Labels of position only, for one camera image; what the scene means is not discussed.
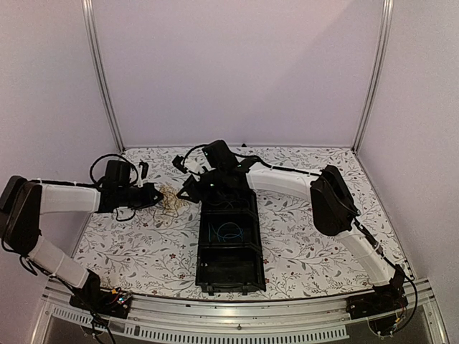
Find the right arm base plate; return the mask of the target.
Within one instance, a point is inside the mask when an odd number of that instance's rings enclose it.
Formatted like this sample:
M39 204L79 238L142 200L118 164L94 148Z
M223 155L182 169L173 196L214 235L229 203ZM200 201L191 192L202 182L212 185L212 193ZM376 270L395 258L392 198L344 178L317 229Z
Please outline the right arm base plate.
M395 311L408 306L403 287L373 287L367 294L346 298L346 311L352 320Z

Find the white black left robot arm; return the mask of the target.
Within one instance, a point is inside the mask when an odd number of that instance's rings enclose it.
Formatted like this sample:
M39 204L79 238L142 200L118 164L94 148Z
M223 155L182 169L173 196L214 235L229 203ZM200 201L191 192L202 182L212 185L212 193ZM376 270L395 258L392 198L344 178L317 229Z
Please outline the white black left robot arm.
M135 162L147 161L148 179L164 194L159 205L137 212L95 214L82 229L84 213L48 214L41 230L76 262L98 273L101 285L164 297L204 299L196 286L200 207L179 200L176 193L186 176L173 167L183 148L129 150Z

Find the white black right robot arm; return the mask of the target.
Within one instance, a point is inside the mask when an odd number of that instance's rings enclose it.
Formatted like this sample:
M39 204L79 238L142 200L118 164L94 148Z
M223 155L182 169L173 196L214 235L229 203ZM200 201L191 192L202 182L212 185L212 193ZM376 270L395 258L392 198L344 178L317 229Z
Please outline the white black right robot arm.
M337 167L327 165L312 172L274 166L257 155L231 151L224 140L197 148L204 154L207 167L188 156L174 160L180 171L190 175L181 189L188 194L187 200L204 203L224 191L262 190L310 201L315 228L343 244L372 284L372 293L348 299L348 311L369 315L408 306L403 287L408 278L404 270L385 257L382 245L359 222L361 213Z

